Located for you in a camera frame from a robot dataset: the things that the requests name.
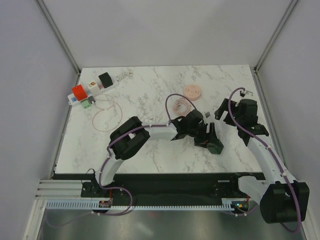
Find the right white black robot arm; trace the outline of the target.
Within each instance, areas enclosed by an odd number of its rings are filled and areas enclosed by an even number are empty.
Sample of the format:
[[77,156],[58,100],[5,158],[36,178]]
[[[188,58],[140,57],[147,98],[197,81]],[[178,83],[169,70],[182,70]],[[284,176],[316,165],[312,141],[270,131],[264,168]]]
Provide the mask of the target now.
[[215,119],[227,112],[224,122],[235,126],[238,136],[253,153],[266,182],[253,176],[243,176],[229,184],[235,197],[250,196],[258,205],[268,224],[303,222],[306,218],[310,189],[288,171],[275,152],[266,127],[258,122],[258,104],[253,99],[239,102],[225,98],[215,111]]

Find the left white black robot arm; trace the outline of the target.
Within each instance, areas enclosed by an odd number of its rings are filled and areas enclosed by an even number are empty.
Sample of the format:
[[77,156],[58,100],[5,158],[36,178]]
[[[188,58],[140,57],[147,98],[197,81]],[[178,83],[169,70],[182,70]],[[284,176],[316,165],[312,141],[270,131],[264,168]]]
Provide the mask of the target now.
[[185,116],[169,119],[167,123],[143,123],[137,116],[129,118],[110,135],[110,143],[103,155],[104,162],[95,174],[92,191],[99,197],[110,191],[115,174],[124,161],[134,157],[147,141],[176,141],[186,136],[193,138],[194,145],[219,155],[224,149],[218,139],[215,124],[206,123],[203,114],[194,109]]

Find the pink round power socket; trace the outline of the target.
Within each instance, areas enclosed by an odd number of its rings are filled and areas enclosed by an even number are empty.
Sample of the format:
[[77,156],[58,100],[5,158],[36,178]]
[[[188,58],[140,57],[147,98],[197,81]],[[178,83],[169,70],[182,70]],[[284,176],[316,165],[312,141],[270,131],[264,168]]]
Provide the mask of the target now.
[[183,88],[183,95],[190,101],[196,101],[201,97],[202,89],[197,84],[188,84]]

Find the dark green cube plug adapter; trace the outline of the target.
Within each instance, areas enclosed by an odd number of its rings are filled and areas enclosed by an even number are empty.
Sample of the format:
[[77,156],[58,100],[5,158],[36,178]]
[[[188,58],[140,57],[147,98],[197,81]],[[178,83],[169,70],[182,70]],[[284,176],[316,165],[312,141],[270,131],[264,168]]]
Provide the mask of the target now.
[[220,155],[224,149],[224,145],[219,139],[209,142],[206,147],[214,155]]

